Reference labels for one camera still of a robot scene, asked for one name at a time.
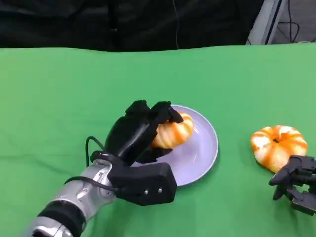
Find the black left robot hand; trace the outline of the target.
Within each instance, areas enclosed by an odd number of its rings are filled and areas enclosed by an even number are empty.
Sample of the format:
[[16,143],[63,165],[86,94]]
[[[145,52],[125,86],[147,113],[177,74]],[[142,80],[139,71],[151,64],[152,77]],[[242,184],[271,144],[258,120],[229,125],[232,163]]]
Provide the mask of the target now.
[[172,151],[152,146],[158,126],[167,122],[183,122],[171,102],[160,101],[149,108],[145,100],[134,101],[126,109],[125,115],[114,123],[106,138],[104,151],[118,157],[128,166],[135,162],[156,162]]

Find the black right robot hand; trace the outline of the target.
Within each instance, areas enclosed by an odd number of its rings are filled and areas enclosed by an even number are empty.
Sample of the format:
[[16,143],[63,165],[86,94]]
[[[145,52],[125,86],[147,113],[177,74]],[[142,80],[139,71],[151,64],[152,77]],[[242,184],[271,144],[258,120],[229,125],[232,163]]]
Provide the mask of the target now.
[[288,163],[269,181],[276,186],[273,200],[286,196],[293,209],[308,215],[316,213],[316,160],[310,156],[291,155]]

